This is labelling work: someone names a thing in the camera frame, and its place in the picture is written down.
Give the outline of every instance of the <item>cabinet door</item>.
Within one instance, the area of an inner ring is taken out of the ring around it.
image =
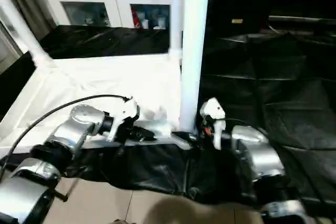
[[[48,0],[60,25],[120,27],[116,0]]]
[[[122,26],[130,28],[169,29],[170,4],[171,0],[117,0]]]

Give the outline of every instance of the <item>robotic arm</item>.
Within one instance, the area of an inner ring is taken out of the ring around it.
[[[201,108],[202,135],[213,141],[216,149],[230,149],[245,167],[261,207],[264,223],[313,224],[296,192],[288,186],[285,168],[265,135],[251,127],[236,125],[225,130],[225,113],[215,98]]]
[[[54,197],[66,201],[55,191],[61,175],[78,154],[87,136],[108,133],[113,141],[121,124],[139,118],[139,107],[130,100],[118,117],[91,106],[78,105],[42,145],[34,146],[25,159],[0,184],[0,224],[42,223]]]

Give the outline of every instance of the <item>white pvc pipe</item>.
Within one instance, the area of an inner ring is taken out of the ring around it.
[[[193,132],[208,0],[185,0],[180,130]]]
[[[36,67],[50,67],[52,59],[43,50],[34,34],[28,28],[26,22],[14,6],[11,0],[0,0],[3,12],[12,23],[23,42],[27,45]]]
[[[182,0],[172,0],[170,6],[170,49],[169,56],[173,59],[182,58]]]

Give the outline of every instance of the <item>black plastic sheet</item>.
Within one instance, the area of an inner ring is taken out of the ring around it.
[[[167,52],[169,35],[59,26],[42,46],[54,58],[151,54]],[[332,38],[286,34],[227,40],[207,35],[199,95],[199,105],[217,97],[227,117],[269,133],[308,212],[319,216],[336,216],[335,53]],[[12,98],[5,100],[2,113],[34,71],[27,59],[29,55],[23,56],[0,76],[1,83],[10,83],[3,90]],[[83,150],[67,176],[183,195],[205,204],[255,204],[250,187],[237,176],[235,160],[226,151],[183,151],[175,145],[128,147],[122,156],[116,151]],[[25,156],[14,155],[11,167]]]

